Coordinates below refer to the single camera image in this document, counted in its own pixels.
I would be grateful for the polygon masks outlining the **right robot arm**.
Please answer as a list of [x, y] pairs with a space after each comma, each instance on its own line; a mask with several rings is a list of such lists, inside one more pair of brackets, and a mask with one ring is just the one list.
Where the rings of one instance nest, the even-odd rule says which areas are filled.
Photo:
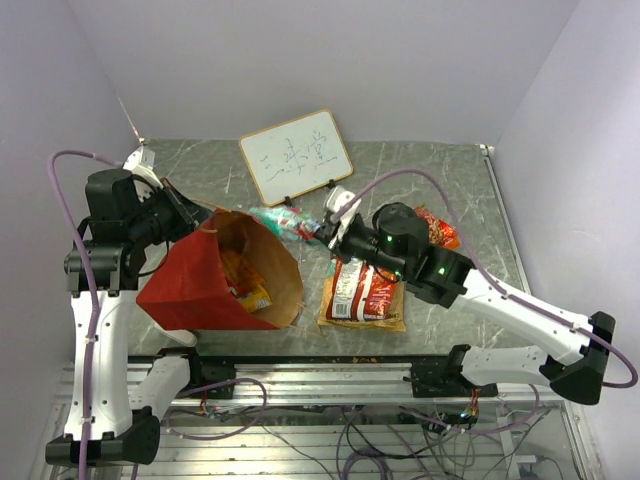
[[598, 404], [616, 325], [611, 315], [569, 312], [497, 280], [468, 257], [432, 244], [428, 223], [400, 202], [379, 208], [371, 226], [355, 210], [337, 223], [324, 220], [314, 237], [343, 262], [362, 260], [394, 274], [425, 303], [468, 310], [529, 341], [519, 348], [453, 347], [440, 373], [448, 393], [531, 384]]

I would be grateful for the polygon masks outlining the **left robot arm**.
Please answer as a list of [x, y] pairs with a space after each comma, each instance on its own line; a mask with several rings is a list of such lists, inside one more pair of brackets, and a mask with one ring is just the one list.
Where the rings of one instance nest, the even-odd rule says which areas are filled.
[[76, 331], [72, 404], [45, 459], [65, 467], [148, 465], [171, 401], [196, 395], [204, 373], [189, 353], [165, 354], [128, 389], [126, 342], [148, 274], [145, 251], [189, 236], [212, 213], [138, 167], [90, 175], [85, 195], [89, 214], [71, 225], [73, 246], [64, 261]]

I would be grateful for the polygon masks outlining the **orange Kettle chips bag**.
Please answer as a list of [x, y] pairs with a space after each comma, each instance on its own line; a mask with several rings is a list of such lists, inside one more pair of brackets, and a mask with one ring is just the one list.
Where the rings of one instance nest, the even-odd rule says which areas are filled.
[[235, 297], [245, 297], [264, 284], [263, 276], [237, 251], [223, 249], [220, 259], [227, 286]]

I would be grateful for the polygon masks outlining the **orange snack bag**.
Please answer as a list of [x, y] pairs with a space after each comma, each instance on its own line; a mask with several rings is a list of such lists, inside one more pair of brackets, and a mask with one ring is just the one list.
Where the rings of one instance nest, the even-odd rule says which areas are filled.
[[445, 232], [440, 242], [440, 246], [450, 250], [458, 248], [460, 246], [460, 240], [457, 233], [455, 231]]

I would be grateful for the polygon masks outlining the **red paper bag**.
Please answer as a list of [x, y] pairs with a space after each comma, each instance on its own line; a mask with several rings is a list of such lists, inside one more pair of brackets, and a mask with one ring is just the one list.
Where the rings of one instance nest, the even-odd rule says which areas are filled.
[[[224, 251], [257, 270], [270, 305], [254, 313], [241, 305], [224, 275]], [[174, 244], [137, 305], [166, 330], [281, 330], [300, 313], [303, 293], [298, 263], [275, 234], [248, 214], [218, 210]]]

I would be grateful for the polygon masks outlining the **yellow snack bag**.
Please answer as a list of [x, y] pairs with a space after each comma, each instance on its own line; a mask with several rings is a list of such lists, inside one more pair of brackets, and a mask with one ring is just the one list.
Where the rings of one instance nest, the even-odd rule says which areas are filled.
[[249, 293], [238, 297], [237, 301], [249, 313], [254, 313], [272, 305], [271, 297], [263, 285], [256, 285]]

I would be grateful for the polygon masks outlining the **teal snack bag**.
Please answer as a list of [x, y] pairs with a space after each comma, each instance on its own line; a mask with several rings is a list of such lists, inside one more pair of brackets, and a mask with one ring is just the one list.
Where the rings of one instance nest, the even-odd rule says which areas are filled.
[[252, 207], [249, 215], [282, 240], [309, 243], [321, 225], [299, 209], [286, 205]]

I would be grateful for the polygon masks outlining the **red cookie snack bag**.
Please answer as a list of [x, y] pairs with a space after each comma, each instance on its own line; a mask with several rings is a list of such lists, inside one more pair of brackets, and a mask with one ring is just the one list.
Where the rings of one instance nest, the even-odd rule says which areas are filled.
[[450, 226], [444, 220], [435, 216], [424, 206], [417, 206], [414, 208], [414, 211], [420, 218], [427, 222], [429, 227], [429, 241], [432, 244], [441, 247], [440, 242], [442, 240], [443, 234], [448, 231], [456, 232], [456, 230], [452, 226]]

